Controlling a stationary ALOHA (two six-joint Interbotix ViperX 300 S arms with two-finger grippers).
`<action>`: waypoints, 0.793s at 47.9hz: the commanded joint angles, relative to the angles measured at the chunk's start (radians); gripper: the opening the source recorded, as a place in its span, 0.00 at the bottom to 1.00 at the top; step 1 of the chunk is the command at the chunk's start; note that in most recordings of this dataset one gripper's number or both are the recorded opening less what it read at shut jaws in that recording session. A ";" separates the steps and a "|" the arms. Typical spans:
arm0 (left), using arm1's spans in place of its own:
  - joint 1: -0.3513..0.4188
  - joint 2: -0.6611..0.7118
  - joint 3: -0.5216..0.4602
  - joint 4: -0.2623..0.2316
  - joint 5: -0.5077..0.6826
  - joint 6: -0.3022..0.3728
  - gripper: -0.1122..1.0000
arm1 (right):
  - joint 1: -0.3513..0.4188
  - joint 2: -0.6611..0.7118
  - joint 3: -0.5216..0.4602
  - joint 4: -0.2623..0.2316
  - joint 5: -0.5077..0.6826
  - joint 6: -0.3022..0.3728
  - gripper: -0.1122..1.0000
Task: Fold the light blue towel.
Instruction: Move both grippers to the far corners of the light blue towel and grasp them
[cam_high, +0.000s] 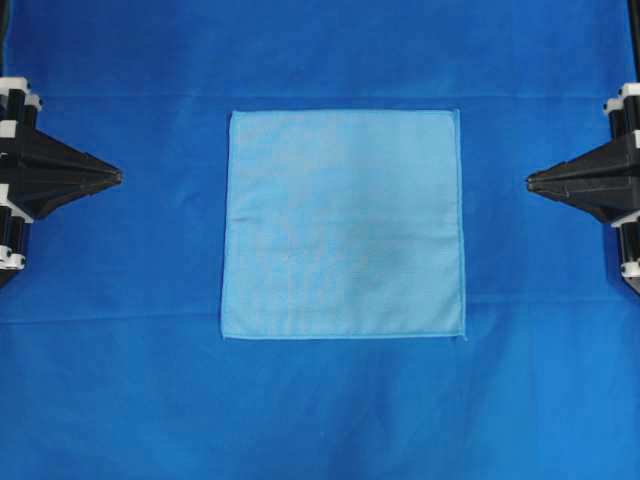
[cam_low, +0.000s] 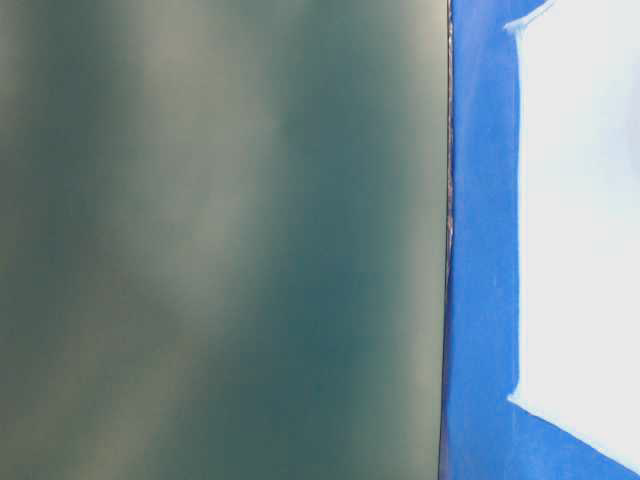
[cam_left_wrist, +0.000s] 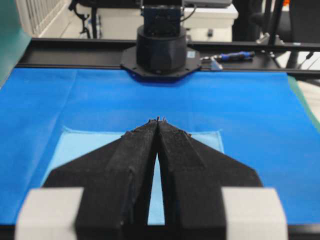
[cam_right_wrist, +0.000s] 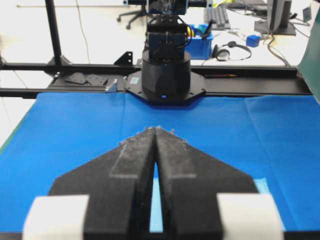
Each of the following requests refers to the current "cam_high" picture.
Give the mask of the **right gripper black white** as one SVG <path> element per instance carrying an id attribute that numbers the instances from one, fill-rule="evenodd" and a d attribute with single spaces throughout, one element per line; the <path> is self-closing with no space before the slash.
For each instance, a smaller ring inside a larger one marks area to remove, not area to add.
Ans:
<path id="1" fill-rule="evenodd" d="M 639 294 L 639 84 L 624 84 L 604 111 L 615 139 L 529 175 L 527 190 L 610 224 L 622 280 Z"/>

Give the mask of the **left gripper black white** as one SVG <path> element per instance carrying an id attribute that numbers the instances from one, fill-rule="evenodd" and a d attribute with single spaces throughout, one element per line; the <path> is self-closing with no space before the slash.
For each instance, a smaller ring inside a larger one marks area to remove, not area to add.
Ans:
<path id="1" fill-rule="evenodd" d="M 41 110 L 42 100 L 25 77 L 1 78 L 1 287 L 26 266 L 35 220 L 123 179 L 115 166 L 33 128 Z M 79 171 L 10 169 L 18 166 L 12 157 Z"/>

